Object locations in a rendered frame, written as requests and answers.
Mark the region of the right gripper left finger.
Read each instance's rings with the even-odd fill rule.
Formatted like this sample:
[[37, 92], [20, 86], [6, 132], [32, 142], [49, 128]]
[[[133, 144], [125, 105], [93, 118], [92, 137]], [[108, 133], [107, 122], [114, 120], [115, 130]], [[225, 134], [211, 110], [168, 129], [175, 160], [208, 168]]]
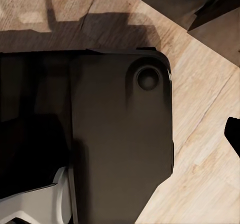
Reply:
[[0, 177], [26, 136], [21, 117], [0, 123]]

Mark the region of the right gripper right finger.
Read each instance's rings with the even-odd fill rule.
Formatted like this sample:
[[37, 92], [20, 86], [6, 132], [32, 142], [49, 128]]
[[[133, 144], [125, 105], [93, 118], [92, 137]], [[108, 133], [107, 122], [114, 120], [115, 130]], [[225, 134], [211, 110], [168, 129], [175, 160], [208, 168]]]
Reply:
[[229, 117], [225, 125], [224, 135], [240, 156], [240, 119]]

